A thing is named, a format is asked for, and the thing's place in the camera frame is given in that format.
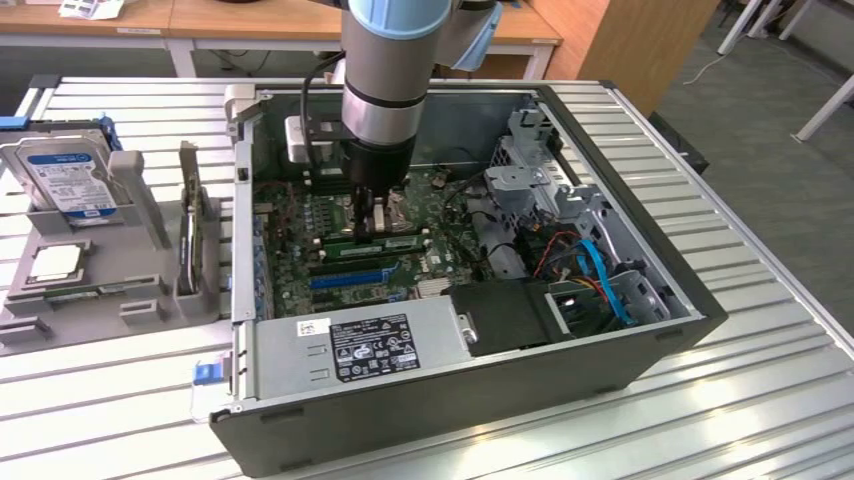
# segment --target metal bracket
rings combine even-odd
[[[225,119],[228,120],[226,135],[236,139],[240,135],[240,114],[254,106],[257,102],[261,101],[261,98],[256,96],[254,84],[252,83],[238,83],[225,86],[224,97],[222,108],[225,109]]]
[[[611,286],[617,295],[628,299],[625,310],[632,319],[644,325],[669,320],[667,305],[655,292],[649,280],[635,270],[620,273],[611,279]]]

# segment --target warning label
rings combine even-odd
[[[116,202],[106,184],[97,178],[88,153],[32,155],[26,158],[33,178],[56,208],[70,217],[92,218],[114,213]]]
[[[329,326],[335,375],[341,382],[420,368],[405,315]]]

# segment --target black cable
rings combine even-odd
[[[499,243],[497,245],[495,245],[492,247],[492,249],[489,250],[489,253],[485,254],[485,257],[483,257],[483,261],[488,260],[488,258],[492,256],[492,254],[497,251],[499,248],[501,247],[507,247],[509,249],[512,249],[513,252],[519,253],[519,251],[516,250],[516,246],[512,243]]]
[[[483,215],[483,218],[485,218],[489,222],[497,222],[497,218],[495,218],[495,215],[484,212],[483,210],[473,210],[468,212],[468,217],[472,218],[477,213]]]
[[[471,152],[471,150],[468,150],[465,147],[460,147],[460,146],[449,147],[449,148],[444,149],[441,152],[444,153],[444,152],[453,152],[453,151],[456,151],[456,152],[463,152],[463,153],[465,154],[465,156],[468,156],[468,158],[471,159],[471,161],[472,161],[473,163],[477,163],[477,157],[476,157],[476,156],[475,156],[475,154]]]
[[[218,58],[222,62],[225,62],[228,65],[230,65],[232,68],[236,68],[237,70],[240,70],[240,72],[242,72],[242,74],[248,75],[248,72],[242,69],[242,67],[240,67],[240,65],[236,65],[230,60],[228,60],[225,57],[222,57],[216,50],[208,50],[208,52],[210,52],[210,54],[216,58]]]
[[[305,156],[308,157],[308,163],[312,166],[317,165],[317,159],[315,158],[315,149],[311,143],[311,131],[308,130],[308,88],[311,87],[311,81],[317,76],[317,74],[323,70],[325,70],[329,65],[341,60],[344,58],[344,55],[347,55],[347,52],[341,50],[323,62],[320,62],[311,70],[311,72],[308,72],[305,80],[302,81],[302,89],[298,95],[298,123],[300,128],[302,129],[302,137],[305,138]]]
[[[471,251],[465,248],[465,245],[463,245],[463,241],[461,241],[463,235],[464,235],[464,232],[460,234],[457,238],[451,234],[451,232],[447,232],[447,231],[444,232],[444,237],[447,238],[448,243],[451,243],[451,246],[459,253],[460,260],[468,263],[471,265],[471,268],[473,269],[476,268],[477,263],[480,263],[480,260],[477,260],[477,257],[475,256],[475,254],[471,253]]]
[[[246,72],[246,75],[250,77],[252,75],[254,75],[257,72],[261,71],[261,68],[264,68],[264,65],[266,65],[266,60],[269,59],[269,54],[272,53],[272,50],[266,50],[266,54],[264,55],[264,59],[261,60],[260,65],[257,66],[257,68],[254,70],[252,70],[250,72]]]
[[[456,190],[453,190],[451,192],[451,195],[448,195],[448,197],[444,199],[444,203],[441,204],[441,215],[443,216],[444,216],[444,209],[449,205],[451,200],[453,200],[453,197],[456,197],[456,195],[463,193],[463,190],[465,190],[471,186],[471,184],[480,178],[480,174],[483,172],[485,172],[487,168],[489,168],[489,167],[484,167],[471,177],[468,177],[468,180],[465,180],[463,182],[463,184],[456,188]]]
[[[257,68],[252,71],[248,71],[245,68],[242,68],[240,65],[237,65],[234,62],[232,62],[226,57],[222,57],[218,54],[217,50],[208,50],[208,52],[210,52],[210,54],[213,54],[213,56],[216,58],[218,58],[222,62],[225,62],[228,65],[232,66],[232,68],[236,68],[240,73],[242,73],[246,77],[250,77],[252,75],[254,75],[257,72],[260,72],[261,68],[264,68],[264,65],[266,65],[266,60],[269,59],[269,55],[272,53],[272,50],[266,50],[266,53],[264,54],[264,59],[261,60],[260,65],[257,66]],[[241,57],[242,55],[245,55],[245,52],[241,53],[240,55],[232,55],[230,53],[225,52],[225,54],[228,56],[232,57]]]

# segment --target aluminum table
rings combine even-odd
[[[145,152],[145,180],[161,200],[178,195],[178,142],[194,142],[208,190],[228,208],[226,82],[234,80],[64,78],[56,89],[30,91],[20,111],[42,119],[105,111],[125,148]],[[262,82],[297,89],[293,79]],[[623,391],[270,478],[850,475],[851,338],[621,94],[593,82],[549,83],[729,319]],[[20,215],[28,201],[8,172],[0,188],[8,285],[29,230]],[[228,265],[221,269],[225,278]],[[226,314],[224,291],[221,305]],[[190,367],[229,340],[220,321],[1,357],[0,478],[241,478],[208,426],[189,415]]]

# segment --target barcode label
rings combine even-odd
[[[134,35],[160,35],[160,30],[156,28],[116,28],[116,32]]]
[[[312,320],[302,320],[296,322],[296,336],[306,337],[308,335],[320,335],[321,333],[329,333],[331,318],[315,318]]]

